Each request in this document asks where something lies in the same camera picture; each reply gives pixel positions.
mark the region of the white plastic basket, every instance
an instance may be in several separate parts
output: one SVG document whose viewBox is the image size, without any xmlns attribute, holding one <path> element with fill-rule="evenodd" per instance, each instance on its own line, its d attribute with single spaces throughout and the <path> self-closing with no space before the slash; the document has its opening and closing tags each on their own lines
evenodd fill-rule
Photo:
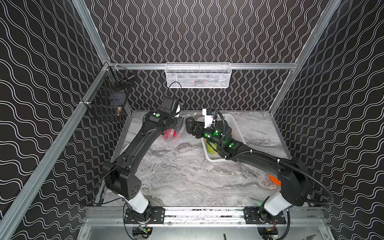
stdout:
<svg viewBox="0 0 384 240">
<path fill-rule="evenodd" d="M 179 82 L 182 88 L 227 88 L 232 69 L 230 63 L 166 63 L 165 73 L 167 86 Z"/>
<path fill-rule="evenodd" d="M 235 118 L 232 116 L 232 114 L 229 114 L 229 113 L 224 113 L 223 114 L 223 117 L 224 119 L 227 121 L 228 125 L 230 128 L 232 128 L 232 138 L 237 140 L 237 141 L 240 141 L 244 144 L 247 144 L 244 140 L 244 137 L 243 137 L 243 134 L 241 134 L 240 132 L 240 129 L 236 123 L 236 120 Z M 204 122 L 204 117 L 200 117 L 197 119 L 198 122 Z M 208 161 L 210 162 L 222 162 L 222 161 L 227 161 L 225 160 L 224 158 L 221 158 L 220 155 L 218 155 L 217 153 L 216 154 L 210 154 L 208 151 L 207 151 L 207 144 L 205 142 L 205 139 L 202 137 L 201 138 L 201 142 L 203 144 L 203 148 L 204 148 L 204 153 L 205 153 L 205 157 L 207 158 Z"/>
</svg>

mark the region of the yellow-green object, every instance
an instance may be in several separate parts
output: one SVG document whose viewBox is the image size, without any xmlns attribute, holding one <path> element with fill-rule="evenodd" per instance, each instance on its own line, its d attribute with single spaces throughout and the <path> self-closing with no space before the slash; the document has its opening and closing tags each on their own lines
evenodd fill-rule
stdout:
<svg viewBox="0 0 384 240">
<path fill-rule="evenodd" d="M 211 146 L 207 143 L 207 140 L 205 140 L 205 145 L 207 147 L 207 152 L 209 152 L 210 154 L 216 154 L 216 151 L 214 150 L 214 149 L 216 149 L 215 145 L 212 145 L 214 147 L 214 149 L 211 148 Z"/>
</svg>

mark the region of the orange plastic object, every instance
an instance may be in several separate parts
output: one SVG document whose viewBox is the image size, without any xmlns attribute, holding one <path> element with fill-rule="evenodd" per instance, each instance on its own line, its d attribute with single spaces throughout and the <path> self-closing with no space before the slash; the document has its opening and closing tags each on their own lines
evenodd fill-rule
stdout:
<svg viewBox="0 0 384 240">
<path fill-rule="evenodd" d="M 272 176 L 271 174 L 269 175 L 269 178 L 271 179 L 271 181 L 276 184 L 277 186 L 281 186 L 281 182 L 279 180 L 277 180 L 277 178 L 275 178 L 274 176 Z"/>
</svg>

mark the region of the brass object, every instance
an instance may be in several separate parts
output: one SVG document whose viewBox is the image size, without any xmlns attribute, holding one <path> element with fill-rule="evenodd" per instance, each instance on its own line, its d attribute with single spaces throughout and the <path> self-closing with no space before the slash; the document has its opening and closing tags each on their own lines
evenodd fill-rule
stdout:
<svg viewBox="0 0 384 240">
<path fill-rule="evenodd" d="M 122 111 L 122 107 L 117 107 L 116 108 L 116 117 L 119 118 L 120 117 L 120 114 L 121 114 L 121 111 Z"/>
</svg>

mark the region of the marble surface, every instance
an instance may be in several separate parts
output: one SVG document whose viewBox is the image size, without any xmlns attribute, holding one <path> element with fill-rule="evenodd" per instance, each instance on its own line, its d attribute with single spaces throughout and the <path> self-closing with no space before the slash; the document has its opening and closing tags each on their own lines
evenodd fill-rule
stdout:
<svg viewBox="0 0 384 240">
<path fill-rule="evenodd" d="M 286 157 L 267 112 L 228 113 L 235 117 L 250 147 Z M 133 113 L 125 146 L 139 132 L 144 114 Z M 179 137 L 187 135 L 181 132 Z M 176 137 L 169 143 L 160 136 L 142 159 L 136 176 L 142 181 L 144 196 L 152 205 L 160 206 L 257 206 L 280 190 L 267 173 L 252 166 L 233 161 L 209 162 L 201 139 L 192 135 L 183 139 Z M 117 196 L 106 189 L 104 202 L 114 198 Z M 104 206 L 123 204 L 117 200 Z"/>
</svg>

